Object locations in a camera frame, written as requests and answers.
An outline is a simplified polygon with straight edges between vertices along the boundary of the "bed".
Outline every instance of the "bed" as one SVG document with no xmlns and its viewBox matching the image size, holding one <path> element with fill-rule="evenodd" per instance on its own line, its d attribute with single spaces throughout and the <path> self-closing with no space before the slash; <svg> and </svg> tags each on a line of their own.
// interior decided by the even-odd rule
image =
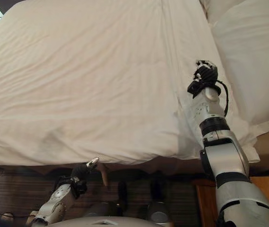
<svg viewBox="0 0 269 227">
<path fill-rule="evenodd" d="M 253 145 L 269 118 L 241 111 L 212 32 L 198 0 L 16 4 L 0 20 L 0 165 L 97 156 L 112 170 L 201 172 L 186 91 L 197 59 L 218 66 L 230 88 L 228 123 L 258 162 Z"/>
</svg>

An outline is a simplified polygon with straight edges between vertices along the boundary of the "silver robot arm segment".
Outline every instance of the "silver robot arm segment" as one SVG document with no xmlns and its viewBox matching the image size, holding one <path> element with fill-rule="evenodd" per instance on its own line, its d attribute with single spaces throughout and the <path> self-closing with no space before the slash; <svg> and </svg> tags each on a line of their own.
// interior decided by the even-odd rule
<svg viewBox="0 0 269 227">
<path fill-rule="evenodd" d="M 61 179 L 56 186 L 57 189 L 33 219 L 31 227 L 42 227 L 62 221 L 66 210 L 86 192 L 86 176 L 96 167 L 98 160 L 99 158 L 95 157 L 86 164 L 76 166 L 71 177 Z"/>
<path fill-rule="evenodd" d="M 249 180 L 247 157 L 226 122 L 227 108 L 224 111 L 219 104 L 216 82 L 222 82 L 217 80 L 217 67 L 209 61 L 196 65 L 188 92 L 193 94 L 194 118 L 203 136 L 203 167 L 217 184 L 217 226 L 269 227 L 269 201 Z"/>
</svg>

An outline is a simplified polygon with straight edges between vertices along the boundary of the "white pillow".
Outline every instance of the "white pillow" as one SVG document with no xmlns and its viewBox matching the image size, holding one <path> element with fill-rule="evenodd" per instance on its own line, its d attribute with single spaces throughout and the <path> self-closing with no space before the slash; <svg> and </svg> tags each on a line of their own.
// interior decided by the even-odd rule
<svg viewBox="0 0 269 227">
<path fill-rule="evenodd" d="M 245 0 L 200 0 L 208 16 L 208 22 L 215 24 L 221 16 L 230 8 L 242 3 Z"/>
<path fill-rule="evenodd" d="M 234 6 L 212 33 L 241 116 L 258 127 L 258 134 L 269 131 L 269 1 Z"/>
</svg>

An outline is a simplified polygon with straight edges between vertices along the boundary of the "white bed sheet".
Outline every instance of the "white bed sheet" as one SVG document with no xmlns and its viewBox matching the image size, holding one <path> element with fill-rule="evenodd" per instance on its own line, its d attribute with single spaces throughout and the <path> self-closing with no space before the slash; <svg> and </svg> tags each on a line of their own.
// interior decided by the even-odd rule
<svg viewBox="0 0 269 227">
<path fill-rule="evenodd" d="M 198 158 L 196 59 L 230 87 L 198 0 L 18 3 L 0 21 L 0 165 Z M 232 91 L 227 120 L 258 160 Z"/>
</svg>

